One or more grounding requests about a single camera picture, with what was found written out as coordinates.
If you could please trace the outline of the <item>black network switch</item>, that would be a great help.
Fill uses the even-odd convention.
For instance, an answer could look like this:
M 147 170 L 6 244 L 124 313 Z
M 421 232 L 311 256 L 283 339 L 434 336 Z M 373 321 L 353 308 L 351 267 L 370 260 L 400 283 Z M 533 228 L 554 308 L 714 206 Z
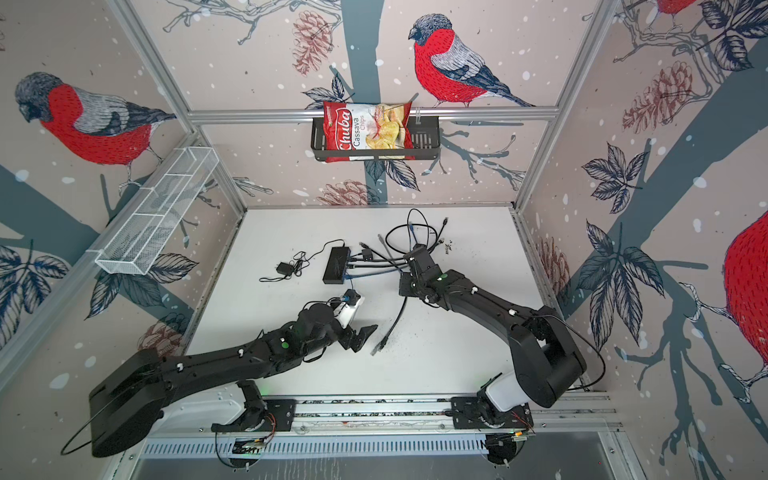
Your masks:
M 322 281 L 327 285 L 341 285 L 348 267 L 350 248 L 346 246 L 333 247 L 323 273 Z

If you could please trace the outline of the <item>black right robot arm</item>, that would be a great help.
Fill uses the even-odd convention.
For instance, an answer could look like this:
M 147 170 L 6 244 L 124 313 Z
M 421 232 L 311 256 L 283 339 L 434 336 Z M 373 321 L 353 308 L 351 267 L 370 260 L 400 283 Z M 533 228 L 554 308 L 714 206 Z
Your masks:
M 458 271 L 442 271 L 421 244 L 404 260 L 408 295 L 473 320 L 508 346 L 512 370 L 494 377 L 477 393 L 486 420 L 530 402 L 550 408 L 586 373 L 587 362 L 575 333 L 554 309 L 514 304 Z

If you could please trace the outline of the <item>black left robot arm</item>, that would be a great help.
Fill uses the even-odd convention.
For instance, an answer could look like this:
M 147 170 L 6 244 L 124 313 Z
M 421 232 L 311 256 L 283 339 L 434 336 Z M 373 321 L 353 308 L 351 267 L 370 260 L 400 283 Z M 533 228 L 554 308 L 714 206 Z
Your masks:
M 161 357 L 140 350 L 90 392 L 91 439 L 63 456 L 89 447 L 107 458 L 138 444 L 162 417 L 163 409 L 190 395 L 244 380 L 267 378 L 300 366 L 305 358 L 335 343 L 359 352 L 376 332 L 375 324 L 358 330 L 339 321 L 326 303 L 302 309 L 297 319 L 242 345 L 195 355 Z

